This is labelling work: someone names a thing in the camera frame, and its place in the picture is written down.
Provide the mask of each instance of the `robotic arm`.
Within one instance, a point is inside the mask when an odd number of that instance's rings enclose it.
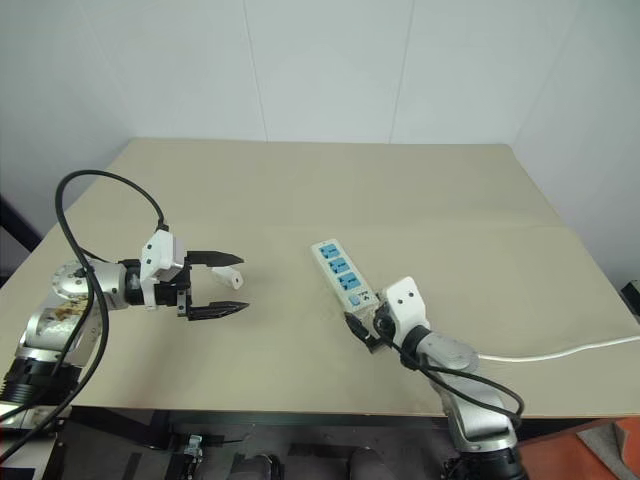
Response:
[[[370,350],[382,343],[401,351],[401,362],[410,369],[441,367],[471,373],[478,367],[478,355],[468,345],[433,332],[418,287],[406,277],[383,290],[382,306],[374,314],[373,338],[352,314],[347,324]],[[448,461],[443,478],[453,480],[525,480],[527,474],[516,449],[517,438],[511,419],[502,413],[468,402],[443,384],[482,403],[504,408],[497,391],[484,383],[447,373],[434,373],[440,381],[431,382],[442,399],[449,430],[460,457]]]
[[[185,251],[182,242],[165,230],[157,230],[144,244],[139,259],[110,263],[87,258],[100,283],[109,310],[130,305],[175,306],[188,320],[220,318],[247,307],[241,302],[211,302],[193,306],[190,271],[203,264],[214,275],[239,272],[230,265],[242,263],[235,255],[215,251]],[[100,315],[93,306],[81,329],[75,333],[89,301],[85,270],[78,261],[61,266],[51,280],[46,300],[31,315],[19,341],[9,372],[0,390],[0,414],[16,407],[23,410],[0,422],[3,429],[30,430],[78,385],[101,334]],[[65,345],[73,337],[64,354]]]

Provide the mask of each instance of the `white wall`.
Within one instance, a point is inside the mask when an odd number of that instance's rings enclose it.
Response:
[[[640,278],[640,2],[584,2],[514,150],[612,283]]]
[[[572,190],[545,184],[560,162],[537,147],[537,135],[547,140],[536,112],[587,4],[3,0],[0,190],[46,232],[57,180],[106,166],[131,136],[514,144],[526,122],[518,155],[571,216]],[[579,152],[572,158],[583,168]],[[596,238],[598,228],[581,233]]]

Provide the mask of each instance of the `beige table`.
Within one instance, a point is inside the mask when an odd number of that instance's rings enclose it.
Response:
[[[76,404],[439,415],[428,383],[344,324],[309,253],[331,237],[374,288],[412,275],[434,328],[482,353],[549,353],[638,333],[616,292],[505,146],[134,140],[110,170],[147,188],[189,249],[246,259],[238,292],[195,275],[196,304],[246,300],[220,320],[174,308],[113,312],[109,346]],[[136,257],[155,216],[100,179],[69,209],[80,243]],[[0,292],[0,365],[72,258],[56,226]],[[640,414],[640,345],[535,364],[483,361],[529,416]]]

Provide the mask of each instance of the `electrical outlet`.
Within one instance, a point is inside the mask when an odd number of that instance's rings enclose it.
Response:
[[[334,258],[340,255],[340,250],[335,246],[335,244],[330,243],[325,245],[320,249],[320,253],[324,258]]]
[[[329,262],[329,268],[331,268],[333,273],[342,273],[349,270],[349,264],[344,258],[340,257],[337,260]]]
[[[375,310],[380,302],[340,242],[326,240],[311,246],[311,253],[345,312]]]
[[[351,290],[360,286],[360,280],[356,277],[355,273],[347,273],[341,277],[338,277],[338,281],[344,290]]]

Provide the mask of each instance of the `black cable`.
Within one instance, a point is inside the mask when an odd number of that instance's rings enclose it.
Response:
[[[84,252],[84,254],[85,254],[86,256],[88,256],[88,257],[95,258],[96,260],[100,260],[101,262],[104,262],[104,263],[109,263],[109,262],[107,262],[107,260],[105,260],[104,258],[100,258],[100,257],[99,257],[99,256],[97,256],[95,253],[91,253],[89,250],[87,250],[87,249],[85,249],[85,248],[83,248],[83,249],[82,249],[82,251],[83,251],[83,252]]]
[[[109,310],[107,308],[107,302],[104,297],[104,293],[102,292],[102,288],[100,287],[100,282],[98,281],[93,271],[93,267],[91,267],[91,264],[85,257],[83,249],[80,247],[80,245],[78,245],[78,242],[73,236],[73,233],[71,233],[71,228],[69,227],[69,223],[67,222],[67,218],[64,214],[64,208],[62,206],[63,193],[67,184],[74,178],[83,176],[83,175],[97,175],[97,176],[108,177],[129,185],[134,190],[142,194],[142,196],[144,196],[147,200],[149,200],[149,202],[153,205],[154,209],[156,210],[156,213],[158,214],[157,228],[163,229],[163,230],[168,229],[167,225],[165,225],[164,223],[164,214],[162,213],[162,210],[160,209],[160,206],[158,205],[158,203],[153,199],[153,197],[151,197],[151,195],[149,195],[145,190],[143,190],[141,187],[133,183],[131,180],[128,180],[119,175],[115,175],[113,173],[103,172],[101,170],[78,170],[76,172],[70,173],[60,181],[55,194],[56,217],[58,219],[58,222],[60,223],[60,228],[62,229],[62,233],[64,234],[65,238],[67,239],[67,242],[69,243],[69,246],[71,247],[71,250],[73,251],[76,258],[78,259],[78,261],[80,262],[80,264],[84,269],[85,275],[88,280],[87,281],[88,290],[89,290],[89,286],[91,286],[91,288],[93,288],[94,290],[95,298],[98,302],[98,308],[100,310],[102,334],[100,336],[100,343],[98,345],[98,351],[96,352],[96,356],[94,357],[93,362],[87,369],[85,375],[82,377],[82,380],[80,380],[76,388],[74,388],[73,391],[69,393],[69,395],[60,403],[60,405],[58,405],[51,412],[49,412],[49,414],[40,423],[38,423],[38,425],[36,425],[33,429],[31,429],[18,441],[12,444],[6,451],[4,451],[2,455],[0,455],[0,465],[3,464],[9,457],[11,457],[11,455],[17,452],[20,448],[22,448],[31,438],[38,435],[42,430],[44,430],[47,427],[47,425],[60,414],[60,412],[62,412],[65,408],[67,408],[67,406],[80,393],[80,391],[85,387],[85,385],[89,382],[89,380],[95,373],[107,347],[107,340],[109,338]],[[85,321],[89,315],[91,306],[93,304],[93,298],[94,298],[94,295],[91,295],[88,297],[87,306],[85,307],[85,310],[83,311],[83,314],[81,317],[81,320],[83,321]],[[80,328],[74,328],[73,333],[77,335],[79,331],[80,331]],[[65,347],[70,348],[71,343],[73,342],[73,338],[74,338],[74,335],[72,334],[70,338],[67,339],[67,342],[65,343]],[[58,359],[58,362],[60,364],[62,363],[63,358],[64,357],[61,356]]]
[[[386,336],[383,333],[382,329],[376,328],[376,332],[378,333],[378,335],[380,335],[380,338],[386,344],[390,345],[395,351],[397,351],[400,354],[400,356],[406,363],[408,363],[412,368],[419,370],[420,373],[422,373],[425,377],[427,377],[436,385],[460,397],[461,399],[469,403],[472,403],[473,405],[476,405],[478,407],[491,410],[492,412],[500,413],[506,416],[507,418],[509,418],[509,420],[511,420],[513,427],[516,429],[522,424],[522,419],[520,418],[520,416],[522,415],[522,412],[524,412],[524,406],[525,406],[524,400],[522,399],[522,397],[520,397],[520,395],[518,395],[513,390],[510,390],[509,388],[505,387],[504,385],[500,385],[497,382],[489,380],[488,378],[481,377],[480,375],[474,375],[473,373],[462,372],[460,370],[452,370],[450,368],[444,368],[444,367],[435,367],[432,365],[423,365],[418,361],[416,361],[413,358],[413,356],[407,353],[403,348],[398,346],[398,344],[396,344],[391,338]],[[506,408],[500,408],[500,407],[496,407],[495,405],[491,405],[489,403],[481,402],[480,400],[470,397],[466,393],[463,393],[460,390],[452,387],[451,385],[446,383],[442,378],[440,378],[437,375],[434,375],[431,372],[446,373],[448,375],[455,375],[458,377],[468,378],[470,380],[474,380],[479,383],[484,383],[485,385],[488,385],[497,390],[500,390],[501,392],[506,393],[511,398],[513,398],[518,404],[518,409],[515,412],[512,412],[511,410],[507,410]]]

